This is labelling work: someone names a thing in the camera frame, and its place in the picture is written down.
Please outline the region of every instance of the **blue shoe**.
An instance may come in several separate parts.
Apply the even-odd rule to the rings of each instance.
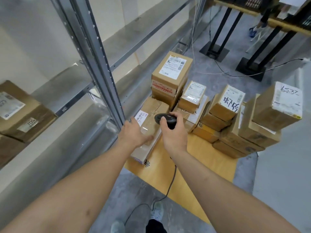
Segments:
[[[249,35],[249,37],[251,37],[251,38],[254,38],[254,37],[256,36],[256,34],[257,34],[257,31],[254,30],[254,28],[250,28],[250,29],[248,30],[248,35]]]
[[[115,221],[111,225],[110,233],[125,233],[125,225],[122,222]]]
[[[154,204],[153,211],[151,212],[151,219],[161,222],[163,214],[164,214],[163,204],[161,202],[156,202]]]

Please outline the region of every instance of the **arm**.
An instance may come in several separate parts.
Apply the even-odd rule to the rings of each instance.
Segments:
[[[109,151],[67,176],[22,211],[1,233],[88,232],[126,159],[153,136],[134,118],[126,121]]]
[[[187,152],[187,132],[180,113],[174,130],[160,121],[164,147],[217,233],[299,232],[266,204],[223,179]]]

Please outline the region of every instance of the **hand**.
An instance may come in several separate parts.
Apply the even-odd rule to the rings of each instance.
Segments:
[[[174,130],[168,128],[165,117],[161,118],[160,125],[164,148],[170,156],[187,152],[188,133],[184,126],[184,118],[181,113],[170,112],[171,115],[177,117],[177,124]]]
[[[118,144],[133,150],[151,140],[153,140],[153,136],[144,135],[134,117],[131,117],[131,122],[125,121],[121,132],[118,134]]]

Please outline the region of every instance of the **power cord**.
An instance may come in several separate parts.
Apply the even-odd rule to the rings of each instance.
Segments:
[[[209,37],[210,37],[210,42],[211,42],[211,35],[212,35],[212,32],[211,32],[211,16],[212,16],[212,8],[210,8],[210,26],[209,26]],[[194,65],[195,65],[195,58],[194,58],[194,49],[193,49],[193,34],[194,34],[194,23],[195,23],[195,19],[196,19],[196,8],[195,8],[195,11],[194,11],[194,22],[193,22],[193,28],[192,28],[192,34],[191,34],[191,44],[192,44],[192,54],[193,54],[193,61],[194,61]],[[278,68],[280,66],[283,66],[289,62],[292,62],[292,61],[295,61],[295,60],[301,60],[301,61],[304,61],[304,62],[310,62],[310,59],[307,59],[307,58],[296,58],[296,59],[293,59],[293,60],[290,60],[290,61],[287,61],[285,63],[282,63],[281,65],[278,65],[278,66],[275,66],[271,69],[268,69],[268,70],[265,70],[264,72],[267,72],[267,71],[270,71],[270,70],[273,70],[275,68]],[[219,67],[219,69],[222,71],[222,73],[220,74],[226,74],[228,76],[231,76],[231,77],[235,77],[235,78],[243,78],[243,77],[250,77],[250,76],[255,76],[255,75],[258,75],[258,74],[262,74],[264,72],[261,72],[261,73],[258,73],[258,74],[253,74],[253,75],[244,75],[244,76],[232,76],[230,74],[228,74],[229,71],[225,72],[224,70],[222,70],[222,68],[219,66],[219,64],[217,63],[216,60],[214,60],[215,63],[217,64],[217,66]],[[201,72],[196,72],[195,73],[199,73],[199,74],[212,74],[212,73],[201,73]]]
[[[154,206],[155,206],[155,203],[157,203],[157,202],[160,202],[160,201],[164,200],[164,199],[168,196],[168,194],[169,194],[169,190],[171,189],[172,184],[173,184],[174,179],[175,179],[175,176],[176,176],[176,171],[177,171],[177,166],[175,165],[174,176],[173,176],[173,179],[172,179],[172,181],[171,181],[171,184],[169,185],[169,189],[167,190],[167,193],[166,193],[165,197],[163,197],[163,198],[162,198],[162,199],[160,199],[160,200],[154,201],[154,202],[153,202],[153,204],[152,204],[152,208],[151,208],[148,204],[145,204],[145,203],[137,205],[137,206],[133,209],[133,211],[131,212],[131,214],[129,215],[129,217],[126,219],[126,221],[125,221],[124,225],[126,225],[127,221],[130,219],[130,216],[133,214],[133,212],[136,210],[136,208],[138,208],[138,207],[140,207],[140,206],[142,206],[142,205],[147,205],[147,206],[148,206],[148,208],[149,208],[151,211],[153,211]]]

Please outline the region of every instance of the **barcode scanner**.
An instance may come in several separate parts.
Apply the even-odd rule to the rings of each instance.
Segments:
[[[157,124],[160,124],[160,120],[162,117],[165,117],[166,122],[167,122],[167,126],[169,127],[169,129],[173,130],[176,126],[176,123],[177,123],[177,117],[175,117],[174,115],[171,115],[171,114],[157,114],[155,116],[155,122]]]

